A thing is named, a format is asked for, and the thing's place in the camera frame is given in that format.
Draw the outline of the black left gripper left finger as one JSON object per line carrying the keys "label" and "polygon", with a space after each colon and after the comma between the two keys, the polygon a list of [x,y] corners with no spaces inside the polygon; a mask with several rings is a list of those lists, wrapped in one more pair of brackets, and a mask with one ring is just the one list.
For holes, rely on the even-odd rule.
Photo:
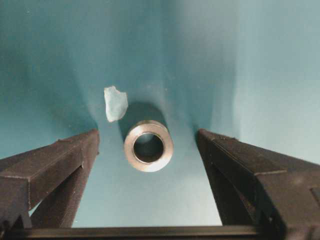
{"label": "black left gripper left finger", "polygon": [[99,143],[91,129],[1,159],[1,229],[72,227]]}

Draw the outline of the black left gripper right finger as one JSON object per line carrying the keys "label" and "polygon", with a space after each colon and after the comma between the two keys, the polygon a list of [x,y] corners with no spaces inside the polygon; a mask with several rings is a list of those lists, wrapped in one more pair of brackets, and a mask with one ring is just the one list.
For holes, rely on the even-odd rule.
{"label": "black left gripper right finger", "polygon": [[319,239],[318,164],[203,128],[197,148],[223,225],[258,225],[283,240]]}

